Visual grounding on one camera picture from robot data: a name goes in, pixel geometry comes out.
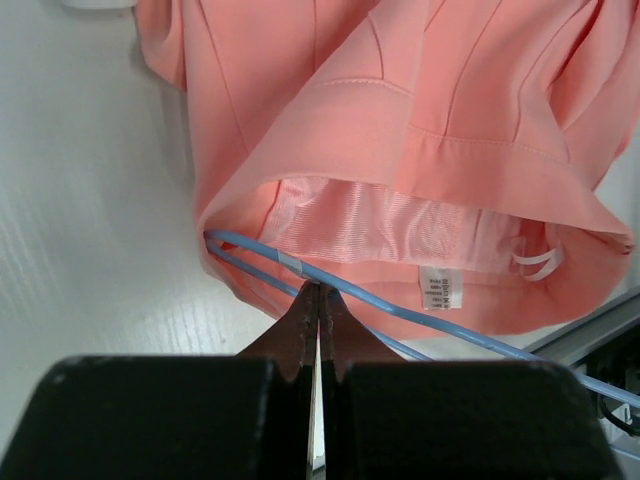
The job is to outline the blue wire hanger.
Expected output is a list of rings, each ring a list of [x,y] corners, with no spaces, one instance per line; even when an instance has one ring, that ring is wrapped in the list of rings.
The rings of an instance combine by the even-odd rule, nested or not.
[[[439,311],[427,314],[396,305],[337,274],[340,269],[353,270],[356,263],[372,262],[379,266],[387,262],[390,272],[404,264],[416,266],[427,258],[423,248],[387,252],[384,247],[371,247],[369,234],[357,232],[348,236],[339,228],[323,227],[312,222],[266,226],[255,233],[246,228],[229,230],[213,228],[207,224],[200,226],[199,230],[203,247],[210,255],[286,294],[295,294],[295,288],[252,262],[241,259],[235,254],[235,249],[240,248],[274,261],[300,278],[324,282],[388,316],[451,335],[503,357],[519,360],[532,360],[535,356],[478,333],[476,327],[486,326],[497,333],[514,333],[523,328],[527,319],[533,319],[537,326],[556,319],[556,313],[551,310],[554,306],[561,307],[563,314],[583,313],[587,307],[603,299],[614,282],[621,279],[632,257],[630,246],[619,245],[594,233],[587,235],[587,242],[568,251],[564,251],[560,242],[555,241],[552,244],[553,252],[536,260],[543,272],[551,273],[551,278],[537,292],[543,299],[541,307],[533,308],[528,313],[517,312],[518,306],[533,304],[534,298],[522,293],[523,289],[530,287],[530,282],[520,275],[507,279],[504,275],[485,271],[473,273],[465,280],[464,283],[470,287],[472,294],[491,287],[514,287],[517,292],[505,294],[502,298],[478,300],[461,314],[444,318]],[[559,270],[552,273],[554,267]]]

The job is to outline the salmon pink skirt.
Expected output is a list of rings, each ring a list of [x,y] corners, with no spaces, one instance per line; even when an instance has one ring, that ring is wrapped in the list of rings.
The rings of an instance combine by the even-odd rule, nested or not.
[[[486,335],[599,307],[597,197],[639,117],[635,1],[141,1],[184,91],[199,236],[258,240]]]

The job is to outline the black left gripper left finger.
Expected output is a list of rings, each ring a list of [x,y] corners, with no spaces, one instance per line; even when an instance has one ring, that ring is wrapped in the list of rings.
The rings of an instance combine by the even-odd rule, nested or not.
[[[307,479],[320,288],[234,356],[76,356],[39,381],[17,479]]]

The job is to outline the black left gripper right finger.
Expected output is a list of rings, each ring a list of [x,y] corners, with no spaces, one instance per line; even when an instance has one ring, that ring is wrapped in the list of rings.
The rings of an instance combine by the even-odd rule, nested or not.
[[[547,361],[407,361],[323,287],[330,479],[619,479],[589,395]]]

